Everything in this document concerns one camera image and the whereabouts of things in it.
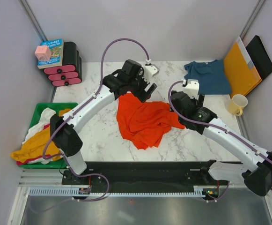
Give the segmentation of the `orange t shirt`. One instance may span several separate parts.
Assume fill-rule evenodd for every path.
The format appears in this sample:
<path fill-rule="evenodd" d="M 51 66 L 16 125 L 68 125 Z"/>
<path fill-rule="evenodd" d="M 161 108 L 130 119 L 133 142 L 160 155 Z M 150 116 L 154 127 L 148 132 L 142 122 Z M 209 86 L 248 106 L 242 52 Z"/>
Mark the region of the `orange t shirt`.
<path fill-rule="evenodd" d="M 172 128 L 185 129 L 168 103 L 142 103 L 132 93 L 119 97 L 117 121 L 122 138 L 139 150 L 158 147 L 163 135 Z"/>

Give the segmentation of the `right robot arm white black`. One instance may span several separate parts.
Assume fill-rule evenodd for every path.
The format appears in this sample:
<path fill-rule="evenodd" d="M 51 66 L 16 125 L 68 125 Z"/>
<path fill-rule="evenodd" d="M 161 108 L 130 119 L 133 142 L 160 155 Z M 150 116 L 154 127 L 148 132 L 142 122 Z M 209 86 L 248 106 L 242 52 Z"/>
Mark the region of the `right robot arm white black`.
<path fill-rule="evenodd" d="M 198 107 L 182 91 L 170 91 L 169 103 L 187 129 L 215 141 L 240 160 L 239 164 L 210 160 L 200 173 L 203 183 L 209 185 L 216 180 L 244 183 L 258 196 L 266 196 L 272 190 L 272 151 L 236 134 L 214 112 Z"/>

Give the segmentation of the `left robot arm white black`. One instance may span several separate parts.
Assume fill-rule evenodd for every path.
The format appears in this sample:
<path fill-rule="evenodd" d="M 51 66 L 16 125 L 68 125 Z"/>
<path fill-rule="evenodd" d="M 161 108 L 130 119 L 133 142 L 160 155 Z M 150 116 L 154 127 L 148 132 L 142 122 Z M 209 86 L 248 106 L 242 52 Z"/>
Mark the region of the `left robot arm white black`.
<path fill-rule="evenodd" d="M 121 69 L 105 76 L 102 85 L 91 96 L 62 116 L 51 117 L 50 132 L 53 143 L 61 150 L 64 160 L 73 171 L 78 184 L 88 181 L 87 165 L 81 153 L 82 128 L 105 106 L 126 93 L 132 93 L 140 102 L 147 101 L 157 85 L 151 80 L 159 73 L 154 64 L 140 65 L 126 60 Z"/>

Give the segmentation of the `blue folded t shirt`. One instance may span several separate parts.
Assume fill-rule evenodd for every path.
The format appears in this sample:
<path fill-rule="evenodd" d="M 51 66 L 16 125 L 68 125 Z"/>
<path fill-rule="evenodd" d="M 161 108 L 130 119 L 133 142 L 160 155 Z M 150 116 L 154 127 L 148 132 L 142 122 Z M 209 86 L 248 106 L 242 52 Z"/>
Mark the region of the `blue folded t shirt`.
<path fill-rule="evenodd" d="M 224 73 L 223 60 L 211 62 L 191 62 L 184 65 L 187 74 L 185 79 L 194 79 L 199 82 L 199 94 L 227 95 L 231 94 L 230 83 Z"/>

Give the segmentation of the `yellow mug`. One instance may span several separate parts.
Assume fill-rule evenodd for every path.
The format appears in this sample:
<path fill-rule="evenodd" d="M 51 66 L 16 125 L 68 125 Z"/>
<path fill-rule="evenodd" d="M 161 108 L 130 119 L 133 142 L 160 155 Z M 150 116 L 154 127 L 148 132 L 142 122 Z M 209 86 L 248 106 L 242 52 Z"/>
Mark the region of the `yellow mug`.
<path fill-rule="evenodd" d="M 227 106 L 227 111 L 235 116 L 242 116 L 243 109 L 247 106 L 247 104 L 248 100 L 244 95 L 235 94 Z"/>

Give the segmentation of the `orange folder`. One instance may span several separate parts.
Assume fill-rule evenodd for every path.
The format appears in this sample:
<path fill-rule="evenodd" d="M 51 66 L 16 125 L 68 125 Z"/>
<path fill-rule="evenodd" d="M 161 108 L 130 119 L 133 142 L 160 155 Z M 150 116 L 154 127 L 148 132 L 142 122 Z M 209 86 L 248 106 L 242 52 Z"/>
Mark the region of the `orange folder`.
<path fill-rule="evenodd" d="M 236 94 L 248 95 L 261 82 L 254 65 L 242 40 L 238 37 L 223 60 L 224 73 L 231 86 L 230 97 Z"/>

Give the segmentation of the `black flat box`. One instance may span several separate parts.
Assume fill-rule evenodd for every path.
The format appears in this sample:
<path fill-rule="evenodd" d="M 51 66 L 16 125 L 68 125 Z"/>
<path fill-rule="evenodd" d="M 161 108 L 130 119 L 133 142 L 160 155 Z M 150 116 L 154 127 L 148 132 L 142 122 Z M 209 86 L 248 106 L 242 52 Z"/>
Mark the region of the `black flat box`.
<path fill-rule="evenodd" d="M 255 35 L 247 44 L 246 50 L 255 65 L 261 79 L 266 79 L 272 73 L 272 61 L 263 45 L 260 36 Z"/>

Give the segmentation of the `blue paperback book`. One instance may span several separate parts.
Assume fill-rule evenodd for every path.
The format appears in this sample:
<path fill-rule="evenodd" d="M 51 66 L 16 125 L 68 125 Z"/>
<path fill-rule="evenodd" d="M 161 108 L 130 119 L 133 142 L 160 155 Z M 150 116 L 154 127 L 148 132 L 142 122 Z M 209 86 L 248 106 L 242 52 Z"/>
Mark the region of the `blue paperback book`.
<path fill-rule="evenodd" d="M 51 51 L 51 58 L 49 61 L 39 61 L 37 67 L 39 69 L 57 67 L 62 65 L 64 42 L 62 39 L 55 39 L 51 41 L 44 41 L 40 45 L 47 45 Z"/>

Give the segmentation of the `pink cube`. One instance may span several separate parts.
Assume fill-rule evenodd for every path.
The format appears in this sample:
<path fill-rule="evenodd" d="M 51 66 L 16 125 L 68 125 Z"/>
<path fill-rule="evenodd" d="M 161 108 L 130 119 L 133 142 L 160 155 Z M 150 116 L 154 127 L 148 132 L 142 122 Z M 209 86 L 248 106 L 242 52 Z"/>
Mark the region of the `pink cube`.
<path fill-rule="evenodd" d="M 47 45 L 39 45 L 35 50 L 35 56 L 39 61 L 49 61 L 51 58 L 51 51 Z"/>

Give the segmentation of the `green plastic bin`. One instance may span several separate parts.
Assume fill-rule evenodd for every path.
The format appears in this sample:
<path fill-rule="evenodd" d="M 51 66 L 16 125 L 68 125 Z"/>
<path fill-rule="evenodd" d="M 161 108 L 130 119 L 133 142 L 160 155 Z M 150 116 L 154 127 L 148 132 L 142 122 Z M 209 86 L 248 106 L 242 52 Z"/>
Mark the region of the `green plastic bin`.
<path fill-rule="evenodd" d="M 74 107 L 76 107 L 78 104 L 73 102 L 67 102 L 67 103 L 38 103 L 35 107 L 28 133 L 25 137 L 25 140 L 28 139 L 28 137 L 32 136 L 37 131 L 40 131 L 40 129 L 46 125 L 49 124 L 50 117 L 53 113 L 57 113 L 58 115 L 62 115 Z M 28 165 L 18 165 L 22 168 L 65 168 L 65 162 L 63 159 L 54 160 L 51 159 L 47 161 L 47 164 L 42 163 L 35 163 L 35 164 L 28 164 Z"/>

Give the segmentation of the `pink t shirt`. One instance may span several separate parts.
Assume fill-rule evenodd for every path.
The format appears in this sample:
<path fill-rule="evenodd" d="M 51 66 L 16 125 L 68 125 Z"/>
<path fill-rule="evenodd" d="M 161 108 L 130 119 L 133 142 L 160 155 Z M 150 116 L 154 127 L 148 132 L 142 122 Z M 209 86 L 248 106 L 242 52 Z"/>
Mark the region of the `pink t shirt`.
<path fill-rule="evenodd" d="M 28 137 L 19 150 L 11 153 L 11 158 L 17 165 L 47 164 L 47 160 L 43 158 L 43 151 L 50 138 L 49 127 L 49 124 L 44 125 L 40 131 Z"/>

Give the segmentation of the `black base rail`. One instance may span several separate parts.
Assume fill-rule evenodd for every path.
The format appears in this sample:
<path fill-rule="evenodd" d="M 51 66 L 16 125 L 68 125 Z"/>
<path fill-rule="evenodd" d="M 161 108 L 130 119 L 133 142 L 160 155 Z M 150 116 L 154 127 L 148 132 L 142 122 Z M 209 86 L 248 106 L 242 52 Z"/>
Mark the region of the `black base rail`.
<path fill-rule="evenodd" d="M 63 185 L 90 185 L 95 191 L 173 192 L 194 186 L 223 186 L 205 171 L 207 162 L 88 162 L 81 178 L 64 171 Z"/>

